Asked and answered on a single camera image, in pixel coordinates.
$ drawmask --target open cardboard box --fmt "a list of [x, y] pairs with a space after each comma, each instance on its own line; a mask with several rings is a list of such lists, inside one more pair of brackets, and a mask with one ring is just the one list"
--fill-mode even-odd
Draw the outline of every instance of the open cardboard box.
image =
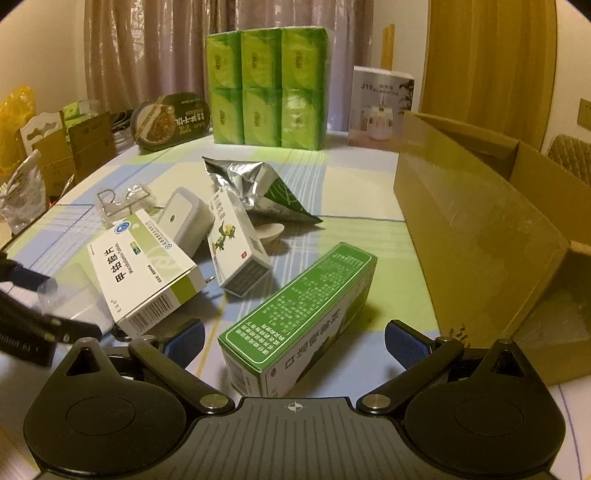
[[75, 183], [79, 183], [116, 154], [109, 112], [71, 127], [69, 135], [70, 145], [63, 130], [40, 139], [34, 145], [41, 153], [41, 174], [51, 202], [59, 198], [72, 175]]
[[548, 385], [591, 374], [591, 188], [529, 145], [405, 114], [394, 192], [442, 335], [513, 338]]

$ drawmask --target green tissue pack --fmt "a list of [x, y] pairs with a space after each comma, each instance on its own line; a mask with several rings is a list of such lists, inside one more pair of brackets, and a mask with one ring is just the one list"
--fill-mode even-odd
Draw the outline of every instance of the green tissue pack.
[[210, 89], [242, 88], [240, 32], [207, 37], [207, 78]]
[[211, 90], [213, 140], [220, 144], [244, 143], [242, 90]]
[[281, 90], [242, 91], [244, 140], [248, 145], [281, 146]]
[[218, 337], [232, 385], [282, 397], [361, 311], [378, 259], [344, 242]]
[[281, 29], [241, 33], [242, 87], [281, 88]]
[[326, 96], [322, 90], [284, 89], [281, 146], [319, 150], [326, 136]]
[[289, 27], [281, 32], [281, 86], [326, 90], [329, 39], [322, 27]]

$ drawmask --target curtain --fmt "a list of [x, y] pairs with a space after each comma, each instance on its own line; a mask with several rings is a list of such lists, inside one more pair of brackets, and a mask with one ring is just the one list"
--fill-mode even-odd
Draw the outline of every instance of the curtain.
[[112, 112], [175, 92], [207, 96], [205, 38], [321, 25], [332, 38], [329, 128], [347, 130], [353, 65], [368, 65], [373, 0], [86, 0], [90, 98]]
[[556, 66], [555, 0], [431, 0], [420, 111], [542, 146]]

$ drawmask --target metal screw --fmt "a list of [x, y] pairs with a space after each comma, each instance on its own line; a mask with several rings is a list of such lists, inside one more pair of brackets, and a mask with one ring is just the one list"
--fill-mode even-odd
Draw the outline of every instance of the metal screw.
[[202, 396], [199, 403], [209, 410], [218, 410], [228, 404], [228, 398], [219, 393], [210, 393], [209, 395]]
[[386, 408], [390, 405], [390, 399], [386, 395], [372, 393], [364, 396], [361, 403], [371, 410], [379, 410], [380, 408]]

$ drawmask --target wooden panel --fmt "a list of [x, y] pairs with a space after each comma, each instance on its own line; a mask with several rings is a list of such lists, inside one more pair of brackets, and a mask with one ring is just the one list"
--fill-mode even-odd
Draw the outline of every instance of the wooden panel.
[[431, 0], [421, 111], [540, 149], [556, 68], [555, 0]]

